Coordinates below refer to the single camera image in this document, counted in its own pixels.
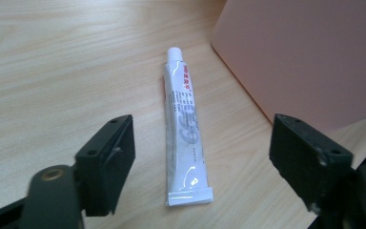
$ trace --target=white tube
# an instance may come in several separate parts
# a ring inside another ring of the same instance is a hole
[[[168,163],[167,205],[212,202],[213,188],[208,186],[207,181],[192,80],[180,49],[168,50],[164,76]]]

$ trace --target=tube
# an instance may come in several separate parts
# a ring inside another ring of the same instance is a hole
[[[208,203],[214,200],[207,181],[201,137],[187,64],[178,48],[168,49],[165,65],[167,205]]]

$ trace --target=light wood surface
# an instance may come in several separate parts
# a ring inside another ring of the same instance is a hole
[[[211,46],[216,1],[0,1],[0,207],[31,177],[132,114],[136,160],[114,216],[87,228],[307,228],[307,212],[268,159],[272,124]],[[166,207],[163,68],[189,65],[210,204]],[[329,133],[366,156],[366,120]]]

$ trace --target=wooden table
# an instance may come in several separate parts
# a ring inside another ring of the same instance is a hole
[[[87,228],[306,228],[315,218],[268,159],[272,124],[211,46],[217,1],[0,1],[0,207],[132,114],[136,160],[114,216]],[[183,50],[211,204],[166,207],[163,68]],[[366,120],[329,136],[366,156]]]

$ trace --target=white cap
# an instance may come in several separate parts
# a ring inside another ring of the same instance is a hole
[[[183,61],[182,51],[177,47],[168,49],[168,62],[170,61]]]

